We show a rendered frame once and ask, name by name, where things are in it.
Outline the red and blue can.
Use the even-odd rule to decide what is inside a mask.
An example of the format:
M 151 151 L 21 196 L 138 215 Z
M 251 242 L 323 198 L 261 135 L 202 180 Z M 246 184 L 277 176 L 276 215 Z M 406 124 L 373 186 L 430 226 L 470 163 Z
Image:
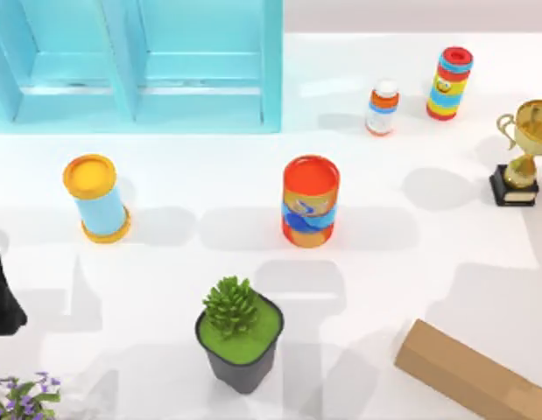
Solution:
M 318 155 L 293 159 L 283 173 L 282 229 L 301 248 L 316 248 L 334 229 L 340 173 L 333 162 Z

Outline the green plant in black pot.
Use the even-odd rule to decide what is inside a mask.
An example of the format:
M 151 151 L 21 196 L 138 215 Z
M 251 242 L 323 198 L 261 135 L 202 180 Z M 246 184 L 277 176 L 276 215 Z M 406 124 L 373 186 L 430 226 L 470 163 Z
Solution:
M 273 367 L 284 315 L 250 280 L 226 276 L 203 300 L 195 336 L 215 377 L 236 392 L 254 392 Z

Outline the white and orange bottle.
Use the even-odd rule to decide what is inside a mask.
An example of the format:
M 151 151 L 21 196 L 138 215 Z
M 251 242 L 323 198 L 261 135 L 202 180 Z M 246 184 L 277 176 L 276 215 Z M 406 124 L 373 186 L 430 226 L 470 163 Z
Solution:
M 375 136 L 386 136 L 393 130 L 393 118 L 398 109 L 399 89 L 394 80 L 382 79 L 370 92 L 365 118 L 367 130 Z

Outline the light blue rack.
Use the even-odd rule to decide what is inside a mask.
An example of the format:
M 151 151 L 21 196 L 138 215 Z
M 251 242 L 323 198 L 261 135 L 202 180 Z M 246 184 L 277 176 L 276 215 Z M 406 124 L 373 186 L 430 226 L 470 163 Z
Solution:
M 272 133 L 284 0 L 0 0 L 0 133 Z

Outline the yellow and blue can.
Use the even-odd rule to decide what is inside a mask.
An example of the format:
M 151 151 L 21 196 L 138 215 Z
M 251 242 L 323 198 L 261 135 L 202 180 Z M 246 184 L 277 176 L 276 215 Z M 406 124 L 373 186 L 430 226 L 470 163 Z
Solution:
M 74 198 L 82 230 L 92 242 L 117 242 L 130 229 L 130 213 L 116 180 L 114 164 L 99 154 L 77 157 L 63 171 L 64 186 Z

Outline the striped red yellow blue can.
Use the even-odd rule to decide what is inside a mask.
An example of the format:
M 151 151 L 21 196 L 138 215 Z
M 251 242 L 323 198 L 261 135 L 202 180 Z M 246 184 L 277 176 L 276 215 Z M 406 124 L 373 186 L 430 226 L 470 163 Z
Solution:
M 449 46 L 443 50 L 426 102 L 430 117 L 448 121 L 456 116 L 472 66 L 473 54 L 468 49 Z

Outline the brown cardboard box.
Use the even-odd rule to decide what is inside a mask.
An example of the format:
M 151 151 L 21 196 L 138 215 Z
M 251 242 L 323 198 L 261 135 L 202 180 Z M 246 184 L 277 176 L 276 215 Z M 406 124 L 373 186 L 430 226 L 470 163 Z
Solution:
M 542 388 L 417 319 L 395 366 L 486 420 L 542 420 Z

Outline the gold trophy on black base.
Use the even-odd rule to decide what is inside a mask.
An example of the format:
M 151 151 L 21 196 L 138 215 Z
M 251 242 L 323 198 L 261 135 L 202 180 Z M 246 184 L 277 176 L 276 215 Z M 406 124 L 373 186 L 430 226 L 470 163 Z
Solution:
M 500 207 L 532 207 L 538 195 L 535 158 L 542 156 L 542 100 L 527 101 L 513 114 L 496 120 L 497 129 L 508 138 L 509 148 L 522 154 L 500 164 L 489 177 L 495 202 Z

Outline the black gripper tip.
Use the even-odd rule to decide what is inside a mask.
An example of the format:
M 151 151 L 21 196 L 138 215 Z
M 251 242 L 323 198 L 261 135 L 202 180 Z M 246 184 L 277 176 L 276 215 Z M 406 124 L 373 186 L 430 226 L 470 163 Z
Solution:
M 0 256 L 0 336 L 14 335 L 26 324 L 27 316 L 7 283 Z

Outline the purple flowering plant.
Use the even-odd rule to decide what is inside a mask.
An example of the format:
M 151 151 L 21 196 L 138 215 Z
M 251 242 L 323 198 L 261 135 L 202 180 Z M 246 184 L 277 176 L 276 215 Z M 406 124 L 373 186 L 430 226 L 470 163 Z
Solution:
M 57 420 L 47 404 L 60 402 L 60 386 L 47 372 L 37 372 L 31 381 L 0 378 L 0 420 Z

